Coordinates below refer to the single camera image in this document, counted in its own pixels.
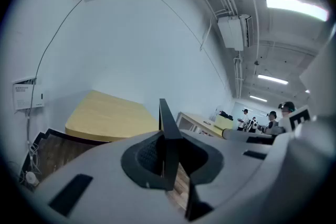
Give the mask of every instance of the wooden floor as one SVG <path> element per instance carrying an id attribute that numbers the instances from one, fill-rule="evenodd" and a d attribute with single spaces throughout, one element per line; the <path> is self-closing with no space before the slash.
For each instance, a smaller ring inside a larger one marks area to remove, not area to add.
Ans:
<path id="1" fill-rule="evenodd" d="M 42 182 L 47 176 L 66 165 L 85 151 L 95 147 L 94 145 L 82 144 L 70 141 L 54 135 L 48 139 L 42 139 L 39 143 L 38 155 L 40 159 L 37 179 Z M 167 198 L 172 202 L 176 210 L 184 214 L 189 194 L 189 178 L 183 167 L 179 164 L 177 177 L 172 191 L 167 191 Z"/>

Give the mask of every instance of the ceiling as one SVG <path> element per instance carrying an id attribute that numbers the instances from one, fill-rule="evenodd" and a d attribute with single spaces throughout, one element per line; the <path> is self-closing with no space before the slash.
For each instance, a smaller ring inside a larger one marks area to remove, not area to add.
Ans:
<path id="1" fill-rule="evenodd" d="M 223 7 L 219 0 L 209 0 L 214 10 Z M 325 44 L 328 23 L 305 14 L 267 8 L 265 0 L 256 0 L 259 17 L 259 53 L 257 55 L 257 22 L 253 0 L 235 0 L 238 13 L 253 18 L 254 44 L 244 49 L 244 82 L 241 98 L 254 95 L 269 105 L 293 101 L 297 107 L 307 104 L 309 95 L 299 79 Z M 254 76 L 256 59 L 259 65 Z M 258 74 L 289 81 L 287 85 L 258 79 Z"/>

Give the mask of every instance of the yellow table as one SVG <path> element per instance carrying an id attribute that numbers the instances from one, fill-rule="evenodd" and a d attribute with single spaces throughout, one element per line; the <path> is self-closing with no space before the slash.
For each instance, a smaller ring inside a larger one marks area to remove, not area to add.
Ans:
<path id="1" fill-rule="evenodd" d="M 215 122 L 208 120 L 200 115 L 197 114 L 191 114 L 191 113 L 184 113 L 184 112 L 180 112 L 180 116 L 178 117 L 177 120 L 177 126 L 180 129 L 181 128 L 181 121 L 182 119 L 185 119 L 189 122 L 191 122 L 193 124 L 193 126 L 189 129 L 189 130 L 195 130 L 196 127 L 200 128 L 201 130 L 203 130 L 204 132 L 215 136 L 215 137 L 222 137 L 222 129 L 219 129 L 215 126 Z"/>
<path id="2" fill-rule="evenodd" d="M 68 135 L 105 142 L 158 129 L 159 123 L 142 104 L 98 91 L 88 93 L 65 125 Z"/>

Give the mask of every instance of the light wood tabletop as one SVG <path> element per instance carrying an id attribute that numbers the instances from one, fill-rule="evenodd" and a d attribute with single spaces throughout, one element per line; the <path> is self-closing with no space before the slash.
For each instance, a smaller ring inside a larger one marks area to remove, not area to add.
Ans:
<path id="1" fill-rule="evenodd" d="M 217 128 L 215 126 L 215 122 L 206 119 L 200 115 L 197 114 L 191 114 L 191 113 L 184 113 L 181 112 L 180 113 L 180 117 L 185 118 L 186 120 L 188 120 L 189 122 L 191 122 L 192 124 L 196 125 L 197 127 L 199 127 L 200 129 L 202 129 L 203 131 L 213 135 L 213 136 L 219 136 L 222 138 L 222 131 L 221 129 Z"/>
<path id="2" fill-rule="evenodd" d="M 79 103 L 65 125 L 68 135 L 105 142 L 158 129 L 158 121 L 142 104 L 94 90 Z"/>

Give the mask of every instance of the white air conditioning unit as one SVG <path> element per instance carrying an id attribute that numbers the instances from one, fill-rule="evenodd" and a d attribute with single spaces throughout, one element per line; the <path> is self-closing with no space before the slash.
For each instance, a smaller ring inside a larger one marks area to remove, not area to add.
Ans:
<path id="1" fill-rule="evenodd" d="M 246 14 L 221 17 L 218 26 L 226 48 L 242 51 L 253 44 L 252 17 Z"/>

